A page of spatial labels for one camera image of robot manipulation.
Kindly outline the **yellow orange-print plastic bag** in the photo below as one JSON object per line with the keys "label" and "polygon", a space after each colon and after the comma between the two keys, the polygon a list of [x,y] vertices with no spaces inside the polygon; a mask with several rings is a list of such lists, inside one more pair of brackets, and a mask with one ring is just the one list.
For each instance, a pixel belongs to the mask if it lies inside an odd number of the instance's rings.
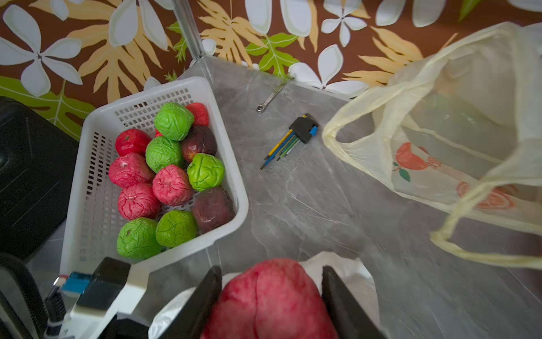
{"label": "yellow orange-print plastic bag", "polygon": [[462,218],[541,234],[541,37],[505,22],[411,63],[343,106],[323,130],[339,159],[447,213],[430,238],[469,261],[541,268],[541,256],[452,242]]}

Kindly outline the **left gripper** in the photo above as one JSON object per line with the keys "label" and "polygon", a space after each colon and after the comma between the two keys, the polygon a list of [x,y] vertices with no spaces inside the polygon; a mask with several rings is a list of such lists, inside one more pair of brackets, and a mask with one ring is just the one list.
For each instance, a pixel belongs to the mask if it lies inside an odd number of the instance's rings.
{"label": "left gripper", "polygon": [[131,319],[113,319],[99,339],[148,339],[148,327]]}

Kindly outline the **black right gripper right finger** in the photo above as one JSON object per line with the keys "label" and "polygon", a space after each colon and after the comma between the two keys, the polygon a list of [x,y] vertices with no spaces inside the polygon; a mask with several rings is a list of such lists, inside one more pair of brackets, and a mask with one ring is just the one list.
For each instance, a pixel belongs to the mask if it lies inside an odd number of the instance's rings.
{"label": "black right gripper right finger", "polygon": [[322,299],[339,338],[385,339],[333,267],[323,267]]}

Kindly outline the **white plastic bag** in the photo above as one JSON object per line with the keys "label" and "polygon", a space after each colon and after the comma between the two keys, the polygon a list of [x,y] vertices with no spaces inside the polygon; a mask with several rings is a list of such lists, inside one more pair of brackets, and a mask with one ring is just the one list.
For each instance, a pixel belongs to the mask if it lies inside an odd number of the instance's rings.
{"label": "white plastic bag", "polygon": [[[300,265],[315,282],[319,291],[323,290],[323,269],[326,266],[333,268],[355,299],[354,304],[363,309],[373,324],[380,326],[374,279],[360,259],[342,258],[336,253],[323,251],[307,261],[302,261]],[[193,287],[179,293],[158,312],[148,330],[149,338],[159,338],[164,333],[195,290]]]}

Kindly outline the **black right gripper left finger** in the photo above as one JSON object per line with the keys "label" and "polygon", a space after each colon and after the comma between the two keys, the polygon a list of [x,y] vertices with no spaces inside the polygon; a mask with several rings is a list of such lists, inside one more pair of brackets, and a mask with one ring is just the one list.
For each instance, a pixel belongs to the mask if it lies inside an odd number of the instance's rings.
{"label": "black right gripper left finger", "polygon": [[159,338],[200,338],[221,291],[222,270],[212,266]]}

